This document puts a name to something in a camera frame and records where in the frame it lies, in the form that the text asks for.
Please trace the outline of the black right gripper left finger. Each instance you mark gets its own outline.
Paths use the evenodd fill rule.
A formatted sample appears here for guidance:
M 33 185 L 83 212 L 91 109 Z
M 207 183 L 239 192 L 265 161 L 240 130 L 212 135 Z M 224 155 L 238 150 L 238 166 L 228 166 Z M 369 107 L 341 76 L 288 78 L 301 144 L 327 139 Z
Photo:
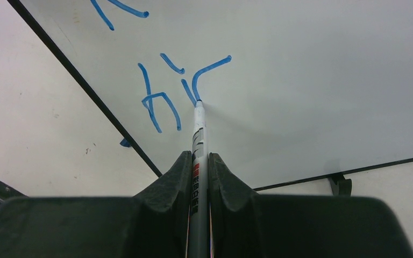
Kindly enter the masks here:
M 0 257 L 184 257 L 191 152 L 133 197 L 18 197 L 0 205 Z

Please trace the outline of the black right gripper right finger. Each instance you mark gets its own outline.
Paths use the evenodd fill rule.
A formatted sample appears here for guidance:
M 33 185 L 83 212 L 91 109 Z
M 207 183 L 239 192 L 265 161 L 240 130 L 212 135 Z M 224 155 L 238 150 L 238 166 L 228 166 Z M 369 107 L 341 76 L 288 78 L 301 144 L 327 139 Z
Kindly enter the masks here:
M 214 257 L 413 257 L 381 200 L 261 195 L 216 153 L 208 170 Z

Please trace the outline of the white whiteboard black frame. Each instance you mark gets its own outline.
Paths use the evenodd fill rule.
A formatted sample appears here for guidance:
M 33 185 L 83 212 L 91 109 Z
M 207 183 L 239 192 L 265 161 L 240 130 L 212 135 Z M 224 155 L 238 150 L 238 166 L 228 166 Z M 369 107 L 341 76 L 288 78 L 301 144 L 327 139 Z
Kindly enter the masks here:
M 11 1 L 156 175 L 255 189 L 413 160 L 413 1 Z

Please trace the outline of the white marker pen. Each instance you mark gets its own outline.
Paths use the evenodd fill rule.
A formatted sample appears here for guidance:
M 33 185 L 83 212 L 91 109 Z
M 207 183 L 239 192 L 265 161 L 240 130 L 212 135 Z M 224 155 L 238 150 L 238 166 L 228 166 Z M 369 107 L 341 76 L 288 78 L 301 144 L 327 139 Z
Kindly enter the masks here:
M 211 256 L 208 155 L 205 108 L 198 100 L 194 109 L 187 257 Z

